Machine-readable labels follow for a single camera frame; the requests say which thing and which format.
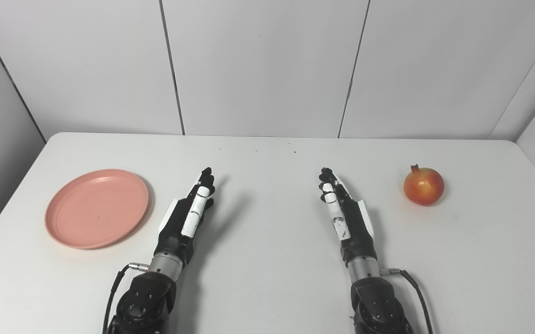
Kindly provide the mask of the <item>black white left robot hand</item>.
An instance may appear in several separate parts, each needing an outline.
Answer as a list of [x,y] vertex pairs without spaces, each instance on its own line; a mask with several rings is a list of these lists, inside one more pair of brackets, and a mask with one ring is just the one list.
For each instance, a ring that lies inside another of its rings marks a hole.
[[196,232],[202,226],[205,211],[214,205],[214,180],[212,168],[206,167],[188,195],[170,203],[154,256],[172,256],[183,268],[191,262]]

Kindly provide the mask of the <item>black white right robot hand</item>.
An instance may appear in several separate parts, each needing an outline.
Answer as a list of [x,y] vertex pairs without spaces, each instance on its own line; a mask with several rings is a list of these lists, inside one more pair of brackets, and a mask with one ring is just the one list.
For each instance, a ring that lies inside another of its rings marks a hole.
[[365,201],[354,199],[343,181],[328,167],[321,169],[319,180],[320,199],[328,208],[344,264],[348,267],[357,258],[376,261],[373,224]]

